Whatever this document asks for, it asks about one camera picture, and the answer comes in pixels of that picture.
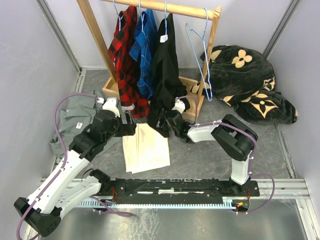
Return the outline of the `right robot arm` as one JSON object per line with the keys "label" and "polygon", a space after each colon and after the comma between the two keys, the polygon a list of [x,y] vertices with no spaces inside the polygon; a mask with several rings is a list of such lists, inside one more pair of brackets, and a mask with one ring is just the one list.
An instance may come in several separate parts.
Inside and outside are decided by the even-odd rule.
{"label": "right robot arm", "polygon": [[250,160],[257,148],[258,135],[232,114],[209,123],[190,123],[178,110],[163,110],[156,119],[156,127],[172,132],[183,143],[215,141],[231,157],[231,174],[224,181],[223,193],[240,196],[249,192]]}

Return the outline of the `light blue picked hanger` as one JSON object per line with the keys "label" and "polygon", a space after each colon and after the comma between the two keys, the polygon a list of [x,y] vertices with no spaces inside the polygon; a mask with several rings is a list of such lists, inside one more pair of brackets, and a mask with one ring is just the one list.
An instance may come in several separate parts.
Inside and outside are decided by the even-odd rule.
{"label": "light blue picked hanger", "polygon": [[167,25],[167,1],[164,1],[164,23]]}

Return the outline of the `wooden clothes rack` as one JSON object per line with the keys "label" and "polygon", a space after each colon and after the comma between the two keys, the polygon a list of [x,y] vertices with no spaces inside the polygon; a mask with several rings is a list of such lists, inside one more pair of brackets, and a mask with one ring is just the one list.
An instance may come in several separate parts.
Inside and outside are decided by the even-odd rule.
{"label": "wooden clothes rack", "polygon": [[[107,46],[90,3],[78,2],[117,88],[105,89],[104,93],[118,98],[123,111],[146,117],[150,124],[161,125],[170,110],[195,122],[205,98],[203,91],[212,98],[208,64],[221,8],[210,11],[154,0],[126,0],[124,4],[127,9],[117,13],[114,38]],[[205,60],[200,81],[179,76],[174,14],[212,21],[210,38],[203,43]]]}

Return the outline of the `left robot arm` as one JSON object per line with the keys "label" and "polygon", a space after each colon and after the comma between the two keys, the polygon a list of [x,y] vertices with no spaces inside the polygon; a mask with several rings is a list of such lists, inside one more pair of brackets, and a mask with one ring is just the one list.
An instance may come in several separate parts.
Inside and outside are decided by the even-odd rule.
{"label": "left robot arm", "polygon": [[26,222],[37,232],[37,237],[47,237],[80,202],[92,195],[106,195],[111,189],[111,178],[99,169],[72,189],[66,188],[111,138],[133,136],[135,129],[129,111],[121,116],[117,109],[100,110],[93,122],[73,138],[66,156],[43,184],[27,198],[19,197],[15,201],[14,207],[21,216],[18,226]]}

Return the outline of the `black shirt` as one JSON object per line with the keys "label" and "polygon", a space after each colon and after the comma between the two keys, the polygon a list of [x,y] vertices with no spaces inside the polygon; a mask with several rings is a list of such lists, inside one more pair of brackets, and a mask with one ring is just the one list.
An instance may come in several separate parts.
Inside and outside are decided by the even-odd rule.
{"label": "black shirt", "polygon": [[150,110],[147,116],[148,125],[164,138],[168,138],[170,133],[156,127],[158,117],[162,110],[169,111],[172,109],[175,98],[188,94],[186,86],[179,79],[173,14],[168,14],[166,18],[167,25],[165,25],[163,19],[156,37],[156,48],[151,64],[155,91],[150,101]]}

